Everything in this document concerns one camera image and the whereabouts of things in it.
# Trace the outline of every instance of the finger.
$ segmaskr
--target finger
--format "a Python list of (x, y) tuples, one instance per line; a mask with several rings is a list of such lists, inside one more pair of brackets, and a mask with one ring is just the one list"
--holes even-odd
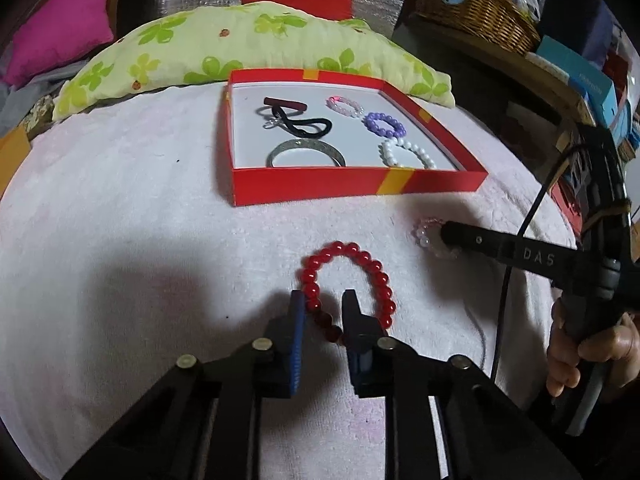
[(569, 388), (575, 388), (580, 382), (580, 372), (578, 368), (569, 366), (558, 359), (550, 356), (548, 358), (549, 375), (556, 381)]
[(564, 326), (564, 306), (560, 299), (556, 300), (551, 307), (551, 318), (562, 328)]
[(622, 324), (607, 328), (585, 339), (578, 346), (578, 355), (587, 361), (603, 363), (610, 359), (637, 360), (640, 354), (638, 329), (625, 314)]
[(546, 390), (552, 397), (559, 397), (564, 390), (564, 384), (556, 381), (552, 376), (546, 377)]
[(638, 377), (640, 372), (640, 335), (638, 332), (638, 320), (634, 316), (624, 314), (622, 325), (627, 327), (632, 334), (631, 351), (628, 355), (617, 361), (609, 374), (609, 384), (613, 387), (622, 388)]
[(555, 322), (551, 326), (549, 348), (547, 349), (546, 354), (548, 356), (555, 357), (557, 360), (574, 368), (577, 367), (580, 362), (578, 345)]

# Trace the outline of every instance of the red box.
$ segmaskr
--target red box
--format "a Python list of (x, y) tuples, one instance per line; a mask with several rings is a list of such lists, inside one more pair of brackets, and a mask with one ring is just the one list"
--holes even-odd
[(276, 2), (326, 20), (348, 20), (353, 17), (352, 0), (240, 0), (244, 4)]
[[(382, 167), (235, 168), (232, 99), (234, 85), (252, 82), (319, 82), (375, 89), (391, 101), (458, 164), (457, 171)], [(232, 170), (234, 205), (288, 202), (311, 198), (372, 194), (475, 191), (487, 172), (478, 160), (426, 110), (394, 86), (360, 75), (323, 70), (259, 68), (234, 70), (226, 94), (227, 148)]]

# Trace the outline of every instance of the blue box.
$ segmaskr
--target blue box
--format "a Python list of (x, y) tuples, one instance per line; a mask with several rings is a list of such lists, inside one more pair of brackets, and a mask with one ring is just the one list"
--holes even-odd
[(561, 68), (569, 74), (570, 78), (581, 83), (589, 93), (589, 101), (595, 119), (602, 126), (608, 128), (618, 112), (613, 81), (580, 54), (549, 36), (542, 38), (542, 43), (540, 43), (536, 54)]

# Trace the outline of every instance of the purple beaded bracelet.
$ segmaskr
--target purple beaded bracelet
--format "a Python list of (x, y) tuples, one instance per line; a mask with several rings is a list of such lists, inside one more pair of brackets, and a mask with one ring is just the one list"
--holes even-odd
[[(387, 130), (386, 128), (381, 128), (376, 124), (375, 121), (385, 121), (386, 124), (391, 126), (393, 130)], [(362, 120), (364, 125), (367, 127), (367, 130), (370, 132), (380, 136), (380, 137), (404, 137), (406, 135), (406, 130), (402, 123), (397, 119), (394, 119), (390, 115), (382, 114), (379, 112), (370, 112), (367, 116)]]

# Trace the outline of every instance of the gray fabric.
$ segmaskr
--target gray fabric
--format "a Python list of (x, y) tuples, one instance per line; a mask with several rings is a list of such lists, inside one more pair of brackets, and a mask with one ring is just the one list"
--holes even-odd
[(6, 74), (6, 70), (9, 68), (9, 62), (11, 61), (11, 54), (14, 51), (14, 44), (9, 43), (6, 49), (0, 54), (0, 78)]
[(0, 139), (20, 124), (38, 99), (56, 91), (86, 64), (86, 60), (76, 61), (37, 75), (20, 89), (11, 88), (4, 99), (0, 88)]
[(0, 81), (0, 112), (4, 108), (7, 97), (9, 97), (9, 85)]

